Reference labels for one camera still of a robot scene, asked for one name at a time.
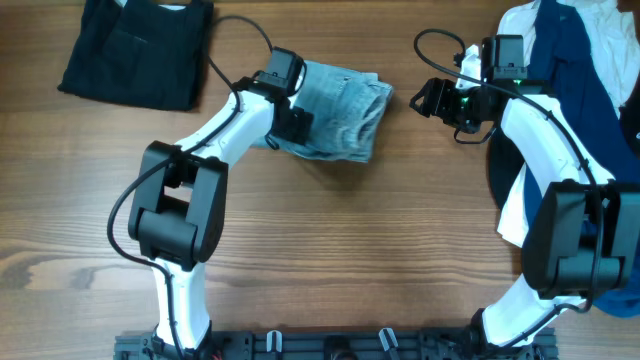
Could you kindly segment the light blue denim shorts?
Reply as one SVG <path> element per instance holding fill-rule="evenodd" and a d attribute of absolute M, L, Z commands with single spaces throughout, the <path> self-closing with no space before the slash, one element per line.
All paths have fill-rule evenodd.
<path fill-rule="evenodd" d="M 284 152 L 308 160 L 368 162 L 394 88 L 376 73 L 308 61 L 294 104 L 314 116 L 303 145 L 277 138 Z"/>

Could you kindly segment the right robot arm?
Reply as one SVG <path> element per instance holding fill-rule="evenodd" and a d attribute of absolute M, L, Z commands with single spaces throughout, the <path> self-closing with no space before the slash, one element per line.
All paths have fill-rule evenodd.
<path fill-rule="evenodd" d="M 542 201 L 521 247 L 522 273 L 472 329 L 483 353 L 523 347 L 562 312 L 584 313 L 631 278 L 639 242 L 639 187 L 619 183 L 589 154 L 542 81 L 432 78 L 410 107 L 458 131 L 500 127 L 522 155 Z"/>

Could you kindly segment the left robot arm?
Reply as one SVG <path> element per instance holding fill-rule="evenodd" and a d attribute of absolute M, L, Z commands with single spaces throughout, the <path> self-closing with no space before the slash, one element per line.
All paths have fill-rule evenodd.
<path fill-rule="evenodd" d="M 244 77 L 195 133 L 146 148 L 127 192 L 133 198 L 128 232 L 156 280 L 160 320 L 152 341 L 161 356 L 203 357 L 211 334 L 205 264 L 222 235 L 229 172 L 267 135 L 308 137 L 313 117 L 295 104 L 303 84 L 300 75 Z"/>

